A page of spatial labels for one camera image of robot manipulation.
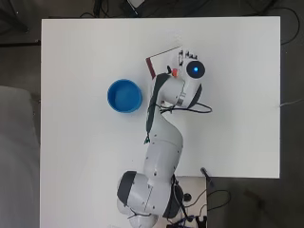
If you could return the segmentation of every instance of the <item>white tabletop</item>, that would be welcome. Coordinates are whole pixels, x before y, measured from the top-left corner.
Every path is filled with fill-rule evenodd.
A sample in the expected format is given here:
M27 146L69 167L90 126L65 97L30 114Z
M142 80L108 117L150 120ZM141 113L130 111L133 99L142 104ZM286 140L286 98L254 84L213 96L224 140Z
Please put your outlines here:
M42 227L126 227L116 187L124 171L143 170L145 58L178 46L204 63L199 101L214 112L167 115L184 137L177 175L203 166L211 176L278 178L279 33L278 17L44 20ZM122 78L142 90L132 114L107 103Z

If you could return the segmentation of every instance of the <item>gray floor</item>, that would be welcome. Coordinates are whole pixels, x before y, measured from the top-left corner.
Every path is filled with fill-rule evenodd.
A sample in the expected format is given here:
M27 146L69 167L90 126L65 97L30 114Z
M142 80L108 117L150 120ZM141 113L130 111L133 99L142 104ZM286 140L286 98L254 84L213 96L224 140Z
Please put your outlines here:
M261 9L267 0L248 0L256 9ZM118 15L117 4L110 1L111 15ZM189 6L198 1L183 1L178 9L173 4L158 9L154 16L182 16ZM154 12L162 3L150 0L144 15ZM0 43L10 41L33 41L40 39L41 18L48 16L77 17L84 11L91 11L93 1L87 0L29 0L16 3L20 17L31 28L30 33L0 36ZM304 1L279 1L278 6L297 11L303 23ZM252 12L245 0L213 0L193 16L238 16ZM295 33L296 20L285 10L273 10L281 15L282 40ZM301 30L296 40L281 48L281 102L304 98L304 39ZM36 96L40 95L40 48L0 48L0 85L21 87ZM39 110L36 115L39 123ZM229 189L231 203L209 213L208 225L223 227L304 227L304 103L281 108L281 165L280 180L223 179L214 178L217 189ZM218 195L209 200L209 207L222 203L225 197Z

